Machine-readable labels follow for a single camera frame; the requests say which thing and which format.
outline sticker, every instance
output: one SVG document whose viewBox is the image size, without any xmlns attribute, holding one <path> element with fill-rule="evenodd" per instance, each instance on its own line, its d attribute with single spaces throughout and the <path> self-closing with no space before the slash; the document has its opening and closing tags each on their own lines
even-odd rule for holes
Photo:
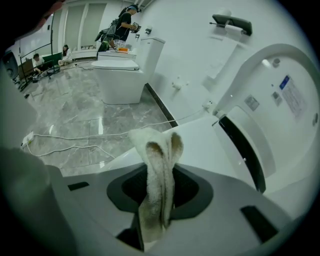
<svg viewBox="0 0 320 256">
<path fill-rule="evenodd" d="M 289 105 L 295 119 L 298 120 L 307 108 L 307 103 L 303 95 L 295 86 L 294 81 L 289 75 L 285 76 L 279 87 L 282 91 L 284 100 Z"/>
<path fill-rule="evenodd" d="M 252 95 L 249 95 L 245 101 L 244 101 L 248 107 L 252 110 L 255 111 L 257 109 L 257 107 L 259 107 L 259 102 L 255 99 L 255 97 L 253 97 Z"/>
<path fill-rule="evenodd" d="M 277 107 L 280 106 L 281 102 L 282 102 L 282 98 L 281 96 L 279 95 L 279 93 L 277 93 L 276 91 L 274 93 L 272 93 L 272 98 L 276 104 Z"/>
</svg>

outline gray tile floor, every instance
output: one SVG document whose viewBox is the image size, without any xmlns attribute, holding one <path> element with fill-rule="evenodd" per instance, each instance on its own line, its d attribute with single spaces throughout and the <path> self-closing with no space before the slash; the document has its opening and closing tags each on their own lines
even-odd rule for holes
<svg viewBox="0 0 320 256">
<path fill-rule="evenodd" d="M 86 69 L 89 62 L 78 62 Z M 91 135 L 119 134 L 147 124 L 167 121 L 155 100 L 144 88 L 140 104 L 106 105 L 100 99 L 100 89 L 93 70 L 80 67 L 31 83 L 23 93 L 38 113 L 37 121 L 27 134 L 78 138 Z M 169 123 L 153 126 L 158 131 L 171 128 Z M 33 154 L 41 155 L 70 146 L 100 146 L 118 157 L 133 146 L 127 135 L 64 140 L 36 136 L 30 144 Z M 60 168 L 64 176 L 96 173 L 112 158 L 99 148 L 72 148 L 42 156 L 47 165 Z"/>
</svg>

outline towel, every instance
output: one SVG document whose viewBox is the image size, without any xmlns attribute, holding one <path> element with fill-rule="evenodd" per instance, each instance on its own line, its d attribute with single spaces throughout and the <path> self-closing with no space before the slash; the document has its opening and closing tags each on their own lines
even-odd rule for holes
<svg viewBox="0 0 320 256">
<path fill-rule="evenodd" d="M 172 171 L 184 146 L 176 132 L 145 128 L 131 130 L 129 137 L 147 165 L 147 193 L 138 214 L 143 242 L 150 243 L 159 240 L 169 226 L 175 191 Z"/>
</svg>

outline toilet seat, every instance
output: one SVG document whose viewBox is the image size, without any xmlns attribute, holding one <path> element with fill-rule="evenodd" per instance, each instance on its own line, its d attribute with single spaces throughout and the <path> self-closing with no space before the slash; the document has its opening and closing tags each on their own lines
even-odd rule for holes
<svg viewBox="0 0 320 256">
<path fill-rule="evenodd" d="M 96 69 L 104 70 L 128 70 L 136 71 L 139 70 L 139 65 L 133 60 L 98 60 L 91 64 Z"/>
</svg>

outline white toilet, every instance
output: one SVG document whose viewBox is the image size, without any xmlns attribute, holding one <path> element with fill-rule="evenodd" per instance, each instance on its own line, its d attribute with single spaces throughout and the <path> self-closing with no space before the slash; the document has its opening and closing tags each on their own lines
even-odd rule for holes
<svg viewBox="0 0 320 256">
<path fill-rule="evenodd" d="M 129 53 L 123 53 L 123 52 L 118 52 L 115 50 L 107 50 L 107 51 L 100 51 L 98 52 L 98 61 L 104 61 L 104 60 L 114 60 L 114 61 L 119 61 L 119 60 L 135 60 L 137 57 L 136 54 L 133 52 L 129 51 Z"/>
<path fill-rule="evenodd" d="M 136 61 L 107 59 L 93 62 L 91 65 L 98 79 L 102 101 L 109 105 L 139 103 L 165 43 L 157 37 L 142 38 Z"/>
</svg>

